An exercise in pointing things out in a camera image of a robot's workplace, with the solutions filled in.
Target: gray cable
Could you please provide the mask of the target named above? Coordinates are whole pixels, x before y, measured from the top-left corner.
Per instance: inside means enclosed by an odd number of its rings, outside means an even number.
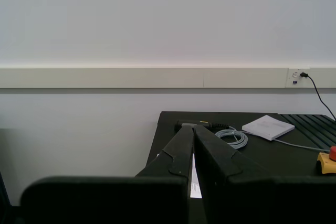
[[[236,141],[232,142],[232,143],[227,143],[230,146],[232,146],[232,148],[234,148],[234,149],[242,148],[247,144],[248,137],[247,137],[246,134],[257,136],[253,133],[249,133],[249,132],[246,132],[246,131],[237,131],[233,127],[229,127],[229,128],[230,129],[218,131],[215,135],[218,136],[219,138],[222,138],[222,137],[225,137],[225,136],[234,136]],[[290,144],[290,143],[287,143],[287,142],[284,142],[284,141],[281,141],[281,140],[277,140],[277,139],[274,139],[274,141],[282,143],[282,144],[287,144],[287,145],[290,145],[290,146],[293,146],[293,147],[305,148],[305,149],[314,150],[314,151],[330,152],[330,150],[319,149],[319,148],[314,148],[314,147],[307,147],[307,146],[302,146],[302,145],[297,145],[297,144]]]
[[[314,150],[314,151],[330,152],[330,150],[319,149],[319,148],[314,148],[314,147],[307,147],[307,146],[302,146],[302,145],[297,145],[297,144],[290,144],[290,143],[287,143],[287,142],[284,142],[284,141],[281,141],[281,140],[277,140],[277,139],[274,139],[274,141],[277,141],[277,142],[282,143],[282,144],[287,144],[287,145],[294,146],[294,147],[299,147],[299,148],[310,149],[310,150]]]
[[[232,143],[227,143],[230,146],[232,146],[232,148],[234,149],[239,149],[244,147],[247,144],[247,135],[244,134],[244,132],[242,131],[237,131],[235,128],[233,127],[229,127],[230,129],[227,130],[221,130],[218,131],[215,135],[218,136],[219,138],[225,137],[225,136],[234,136],[236,141],[232,142]]]

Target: power outlet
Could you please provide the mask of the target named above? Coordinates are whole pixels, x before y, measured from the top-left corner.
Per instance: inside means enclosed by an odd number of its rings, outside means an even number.
[[[288,69],[286,88],[311,88],[310,80],[300,76],[302,72],[309,74],[309,69]]]

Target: black table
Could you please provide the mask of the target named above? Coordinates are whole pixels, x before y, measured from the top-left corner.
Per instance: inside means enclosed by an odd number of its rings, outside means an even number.
[[[296,128],[279,137],[279,140],[303,146],[328,148],[336,145],[336,125],[321,115],[280,115],[272,113],[227,113],[227,112],[162,112],[156,128],[147,164],[175,135],[174,125],[179,119],[225,123],[237,130],[264,115],[294,124]],[[249,135],[248,144],[239,149],[265,169],[276,175],[320,176],[316,170],[318,152],[268,141]],[[190,223],[206,223],[201,199],[190,199]]]

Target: white box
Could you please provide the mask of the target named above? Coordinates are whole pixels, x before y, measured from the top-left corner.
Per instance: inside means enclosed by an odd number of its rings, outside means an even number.
[[[271,118],[268,115],[263,116],[251,123],[243,126],[243,131],[261,136],[267,140],[274,140],[285,133],[294,130],[295,126],[289,123]]]

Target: white wall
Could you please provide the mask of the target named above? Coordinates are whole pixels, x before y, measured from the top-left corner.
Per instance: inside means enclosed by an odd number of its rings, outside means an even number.
[[[336,66],[334,0],[0,0],[0,65]]]
[[[321,92],[336,112],[335,91]],[[0,171],[12,204],[45,176],[135,175],[161,111],[327,114],[306,89],[3,90]]]

